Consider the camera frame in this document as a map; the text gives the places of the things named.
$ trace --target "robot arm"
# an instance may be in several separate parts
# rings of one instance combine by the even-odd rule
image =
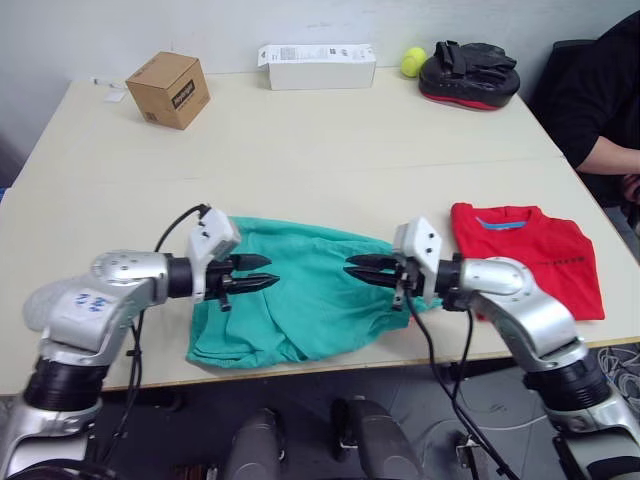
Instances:
[[[507,258],[440,260],[442,240],[417,218],[398,227],[393,256],[347,259],[352,276],[404,292],[443,299],[446,310],[471,308],[496,327],[525,386],[537,391],[559,435],[554,439],[570,479],[632,478],[640,472],[640,427],[578,336],[564,305],[542,291],[531,271]]]
[[[0,440],[0,478],[38,461],[84,457],[102,381],[141,311],[179,297],[217,299],[229,310],[228,295],[277,282],[270,274],[232,276],[270,263],[260,255],[229,255],[239,242],[229,218],[209,209],[190,236],[186,258],[109,252],[88,274],[36,291],[24,314],[30,328],[43,332],[39,359]]]

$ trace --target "green cloth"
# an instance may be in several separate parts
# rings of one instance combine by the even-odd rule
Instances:
[[[221,312],[215,300],[197,304],[189,360],[226,368],[320,360],[407,326],[407,309],[391,310],[393,290],[368,285],[342,269],[352,255],[390,253],[388,243],[310,225],[233,220],[242,234],[234,253],[269,257],[271,265],[260,270],[280,281],[232,296],[230,312]]]

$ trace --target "hand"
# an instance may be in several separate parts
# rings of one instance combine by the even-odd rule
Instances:
[[[640,175],[630,174],[622,178],[622,194],[631,203],[640,205]]]

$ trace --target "yellow ball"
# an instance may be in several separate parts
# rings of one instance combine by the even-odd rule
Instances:
[[[413,47],[407,50],[402,58],[400,71],[407,77],[416,77],[420,73],[420,69],[424,62],[427,61],[427,52],[423,48]]]

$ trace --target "brown box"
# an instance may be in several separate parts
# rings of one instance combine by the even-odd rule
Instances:
[[[127,80],[142,116],[184,130],[209,101],[200,60],[160,52]]]

